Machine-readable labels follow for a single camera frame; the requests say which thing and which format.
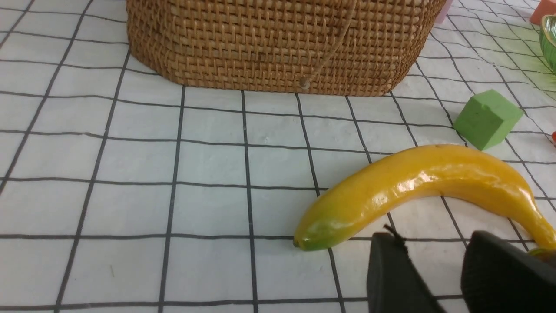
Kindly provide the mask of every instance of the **red object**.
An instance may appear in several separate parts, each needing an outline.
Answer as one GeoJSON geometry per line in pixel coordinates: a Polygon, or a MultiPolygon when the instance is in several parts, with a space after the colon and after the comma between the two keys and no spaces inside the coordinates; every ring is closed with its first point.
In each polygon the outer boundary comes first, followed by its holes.
{"type": "Polygon", "coordinates": [[[556,14],[556,0],[540,0],[529,21],[538,26],[543,16],[549,14],[556,14]]]}

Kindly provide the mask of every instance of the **black grid line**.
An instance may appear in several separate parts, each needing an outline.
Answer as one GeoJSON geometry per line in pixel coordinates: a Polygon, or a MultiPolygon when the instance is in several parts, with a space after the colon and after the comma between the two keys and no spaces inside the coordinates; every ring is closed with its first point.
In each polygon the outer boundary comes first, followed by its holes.
{"type": "MultiPolygon", "coordinates": [[[[453,300],[463,299],[463,295],[439,295],[433,296],[437,300],[453,300]]],[[[313,298],[313,299],[261,299],[259,304],[278,305],[278,304],[309,304],[309,303],[331,303],[338,302],[338,298],[313,298]]],[[[367,302],[364,297],[346,297],[345,302],[367,302]]],[[[37,305],[37,306],[0,306],[0,311],[44,311],[53,309],[62,310],[80,310],[80,309],[98,309],[107,307],[158,307],[158,306],[177,306],[177,307],[203,307],[203,306],[223,306],[223,305],[252,305],[252,300],[219,300],[219,301],[165,301],[165,302],[93,302],[86,304],[64,304],[61,306],[54,305],[37,305]]]]}
{"type": "MultiPolygon", "coordinates": [[[[78,15],[78,16],[81,15],[80,13],[74,13],[74,12],[52,12],[52,11],[29,10],[29,8],[31,7],[33,2],[34,2],[34,0],[29,4],[29,6],[27,7],[28,9],[16,9],[16,8],[0,7],[0,10],[17,11],[17,12],[29,12],[29,13],[44,13],[44,14],[65,14],[65,15],[78,15]]],[[[95,17],[95,18],[99,18],[99,19],[105,19],[105,20],[110,21],[110,22],[126,23],[126,21],[120,21],[118,19],[113,19],[113,18],[104,17],[104,16],[98,16],[98,15],[94,15],[94,14],[85,14],[85,16],[86,17],[95,17]]]]}
{"type": "MultiPolygon", "coordinates": [[[[80,239],[87,240],[140,240],[140,239],[152,239],[152,238],[166,238],[166,234],[140,234],[140,235],[80,235],[80,239]]],[[[294,239],[293,236],[282,235],[282,236],[267,236],[267,235],[198,235],[198,234],[185,234],[185,233],[172,233],[171,238],[188,238],[188,239],[202,239],[202,240],[219,240],[219,239],[263,239],[263,240],[288,240],[294,239]]],[[[407,242],[461,242],[463,236],[459,238],[405,238],[407,242]]],[[[75,239],[75,235],[71,234],[0,234],[0,240],[3,239],[23,239],[23,240],[58,240],[58,239],[75,239]]],[[[347,241],[371,241],[372,237],[351,237],[347,241]]],[[[471,238],[463,238],[465,241],[470,241],[471,238]]],[[[509,243],[521,243],[529,242],[534,243],[533,239],[503,239],[503,241],[509,243]]]]}
{"type": "Polygon", "coordinates": [[[9,29],[9,31],[6,32],[6,35],[4,36],[4,39],[2,39],[2,41],[0,42],[0,49],[4,46],[4,43],[8,40],[8,37],[11,33],[13,33],[13,30],[16,29],[16,27],[19,25],[19,22],[21,22],[21,20],[23,19],[23,16],[25,14],[27,14],[27,12],[29,12],[29,9],[31,8],[31,6],[33,5],[34,0],[29,1],[29,4],[27,5],[27,7],[23,10],[18,10],[21,12],[21,15],[19,16],[19,18],[16,20],[16,22],[12,25],[12,27],[9,29]]]}
{"type": "MultiPolygon", "coordinates": [[[[113,180],[90,180],[90,179],[80,179],[80,178],[62,178],[62,177],[37,177],[37,178],[6,178],[5,180],[9,182],[76,182],[76,183],[94,183],[94,184],[105,184],[105,185],[150,185],[150,186],[164,186],[171,185],[171,182],[117,182],[113,180]]],[[[195,182],[176,182],[178,185],[189,185],[198,187],[214,187],[214,188],[247,188],[247,185],[242,184],[206,184],[206,183],[195,183],[195,182]]],[[[260,190],[315,190],[314,187],[292,187],[292,186],[259,186],[250,185],[251,189],[260,190]]],[[[328,188],[319,187],[319,191],[326,191],[328,188]]],[[[556,197],[535,197],[536,200],[556,200],[556,197]]]]}
{"type": "MultiPolygon", "coordinates": [[[[170,191],[170,207],[168,208],[168,222],[166,224],[164,257],[162,260],[162,275],[160,279],[160,294],[158,296],[158,301],[160,303],[164,303],[165,296],[166,296],[166,280],[168,278],[168,263],[170,259],[170,240],[172,238],[173,211],[174,211],[174,203],[176,199],[178,167],[180,166],[181,130],[183,126],[184,105],[185,105],[185,87],[182,87],[180,119],[178,120],[178,127],[177,127],[176,156],[174,157],[172,189],[170,191]]],[[[163,313],[163,312],[164,312],[164,306],[163,305],[158,306],[158,313],[163,313]]]]}
{"type": "Polygon", "coordinates": [[[257,293],[257,269],[255,263],[255,230],[253,226],[253,205],[251,201],[251,171],[249,168],[249,140],[247,138],[247,114],[245,113],[245,93],[241,91],[241,110],[243,113],[244,145],[245,145],[245,182],[247,191],[247,218],[249,220],[249,249],[251,254],[251,288],[253,294],[253,313],[258,313],[259,296],[257,293]]]}
{"type": "MultiPolygon", "coordinates": [[[[311,153],[311,144],[309,142],[309,137],[307,135],[307,128],[305,127],[303,109],[301,107],[301,99],[299,99],[299,95],[297,93],[295,94],[295,98],[297,100],[297,109],[299,110],[301,128],[303,130],[303,136],[305,137],[305,144],[307,145],[307,156],[309,157],[309,167],[311,168],[311,175],[312,175],[313,183],[315,185],[314,190],[315,190],[316,196],[319,197],[321,190],[319,188],[319,181],[316,178],[315,165],[314,165],[313,158],[312,158],[312,153],[311,153]]],[[[328,250],[328,256],[330,257],[330,266],[332,267],[332,276],[334,277],[334,283],[336,285],[336,292],[338,294],[338,302],[340,304],[340,311],[341,311],[341,313],[346,313],[346,308],[345,308],[344,300],[343,300],[343,297],[342,297],[342,290],[341,290],[341,287],[340,287],[340,279],[338,277],[338,270],[336,268],[336,261],[334,259],[334,251],[332,250],[332,248],[328,248],[327,250],[328,250]]]]}
{"type": "MultiPolygon", "coordinates": [[[[91,5],[91,3],[92,3],[92,0],[90,0],[89,3],[87,4],[87,7],[86,7],[85,10],[83,11],[84,13],[87,12],[87,10],[89,9],[89,6],[91,5]]],[[[127,66],[127,63],[128,63],[129,60],[130,60],[130,56],[131,56],[131,51],[128,50],[128,51],[127,51],[127,55],[126,55],[126,59],[125,59],[125,61],[124,61],[124,63],[123,63],[123,64],[124,64],[124,68],[127,66]]],[[[107,119],[107,121],[106,121],[106,128],[105,128],[105,129],[106,129],[106,132],[105,132],[105,136],[107,136],[107,135],[108,135],[108,132],[110,131],[110,126],[111,126],[111,124],[112,124],[112,117],[114,116],[114,110],[115,110],[116,104],[117,104],[117,100],[116,100],[116,99],[118,98],[118,94],[120,93],[120,87],[122,86],[122,81],[123,81],[123,76],[124,76],[124,74],[125,74],[125,70],[122,69],[122,71],[121,71],[121,73],[120,73],[120,78],[118,79],[118,83],[117,83],[117,85],[116,85],[116,91],[115,91],[115,94],[114,94],[114,100],[113,100],[112,105],[111,105],[111,107],[110,107],[110,113],[108,114],[108,119],[107,119]]],[[[108,139],[107,139],[106,137],[102,138],[102,142],[101,142],[100,148],[99,148],[99,150],[98,150],[98,155],[97,155],[97,159],[96,159],[96,162],[95,162],[95,168],[94,168],[93,174],[92,174],[92,176],[91,176],[91,182],[89,183],[89,186],[88,186],[88,188],[87,188],[87,194],[85,195],[85,201],[83,202],[83,210],[81,211],[81,215],[80,215],[80,218],[79,218],[79,222],[78,222],[78,224],[77,224],[76,236],[75,236],[75,239],[73,240],[73,245],[72,245],[71,251],[70,251],[70,253],[69,253],[68,263],[67,263],[67,266],[66,266],[66,270],[65,270],[65,272],[64,272],[64,277],[63,277],[62,283],[61,283],[61,285],[60,285],[60,290],[59,290],[59,292],[58,292],[58,297],[57,297],[57,299],[56,299],[56,305],[57,305],[58,307],[54,310],[54,313],[59,313],[59,312],[60,312],[59,306],[62,305],[62,300],[63,300],[63,297],[64,297],[64,292],[65,292],[65,290],[66,290],[66,286],[67,286],[67,284],[68,284],[68,280],[70,279],[70,273],[71,273],[71,269],[72,269],[72,266],[73,266],[73,261],[74,261],[74,259],[75,259],[75,255],[76,255],[76,253],[77,253],[77,246],[79,245],[80,236],[81,236],[81,233],[82,233],[82,231],[83,231],[83,224],[84,224],[84,222],[85,222],[85,216],[86,216],[86,214],[87,214],[87,208],[88,208],[88,205],[89,205],[89,201],[90,201],[90,199],[91,199],[91,194],[92,194],[92,191],[93,191],[93,187],[95,186],[95,179],[96,179],[96,176],[97,176],[97,174],[98,174],[98,169],[99,169],[99,167],[100,167],[100,163],[101,163],[101,159],[102,159],[102,154],[103,154],[103,152],[104,152],[104,149],[105,149],[105,146],[106,146],[106,142],[107,142],[107,141],[108,141],[108,139]]]]}
{"type": "MultiPolygon", "coordinates": [[[[357,131],[357,135],[359,136],[359,141],[361,142],[361,146],[363,146],[363,150],[365,151],[365,154],[367,156],[367,162],[369,162],[369,164],[371,164],[373,162],[373,160],[371,160],[371,155],[369,154],[369,150],[367,149],[367,145],[365,144],[365,141],[363,140],[363,134],[361,133],[361,129],[359,128],[359,124],[357,123],[357,119],[355,118],[355,113],[353,111],[353,106],[351,105],[351,101],[349,100],[349,97],[346,96],[345,98],[346,98],[346,102],[347,102],[347,105],[348,105],[350,113],[351,113],[351,117],[353,119],[353,123],[355,124],[355,130],[357,131]]],[[[388,212],[386,214],[386,216],[388,217],[388,222],[390,223],[390,227],[392,227],[393,230],[396,230],[396,225],[394,224],[394,219],[392,218],[392,214],[390,214],[390,212],[388,212]]]]}

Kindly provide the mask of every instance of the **basket handle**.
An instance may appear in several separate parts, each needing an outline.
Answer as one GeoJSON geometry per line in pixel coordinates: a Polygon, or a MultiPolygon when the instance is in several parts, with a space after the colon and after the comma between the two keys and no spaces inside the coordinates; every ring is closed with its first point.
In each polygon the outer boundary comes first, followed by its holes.
{"type": "Polygon", "coordinates": [[[334,43],[332,49],[330,49],[325,54],[325,56],[320,61],[319,65],[314,70],[311,71],[311,75],[309,75],[309,77],[302,76],[299,79],[299,86],[301,87],[301,89],[303,90],[309,89],[309,87],[311,86],[311,81],[315,78],[315,76],[317,76],[320,73],[322,67],[324,67],[324,64],[330,61],[332,55],[336,52],[336,50],[338,50],[338,48],[342,44],[342,41],[344,40],[344,37],[348,32],[348,28],[351,25],[351,20],[353,19],[353,14],[355,13],[355,5],[357,4],[357,2],[358,0],[351,0],[351,5],[349,7],[349,10],[347,11],[346,23],[344,24],[344,27],[340,32],[339,39],[336,41],[336,43],[334,43]]]}

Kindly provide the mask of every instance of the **toy banana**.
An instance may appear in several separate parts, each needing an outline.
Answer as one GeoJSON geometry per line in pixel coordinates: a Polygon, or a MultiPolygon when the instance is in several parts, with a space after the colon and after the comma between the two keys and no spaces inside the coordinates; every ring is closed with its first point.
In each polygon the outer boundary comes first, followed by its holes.
{"type": "Polygon", "coordinates": [[[327,190],[302,217],[294,246],[304,251],[333,247],[404,202],[440,195],[510,218],[539,247],[556,248],[556,231],[516,170],[487,153],[450,144],[389,155],[327,190]]]}

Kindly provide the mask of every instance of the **pink block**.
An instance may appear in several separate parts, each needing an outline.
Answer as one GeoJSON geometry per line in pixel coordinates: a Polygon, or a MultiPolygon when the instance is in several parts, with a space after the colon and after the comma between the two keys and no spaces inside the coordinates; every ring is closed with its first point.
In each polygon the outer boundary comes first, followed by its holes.
{"type": "Polygon", "coordinates": [[[452,0],[446,0],[444,7],[440,11],[440,13],[438,13],[438,15],[436,16],[436,20],[434,21],[435,24],[442,24],[444,22],[444,19],[446,18],[446,14],[448,14],[448,10],[450,9],[451,3],[452,0]]]}

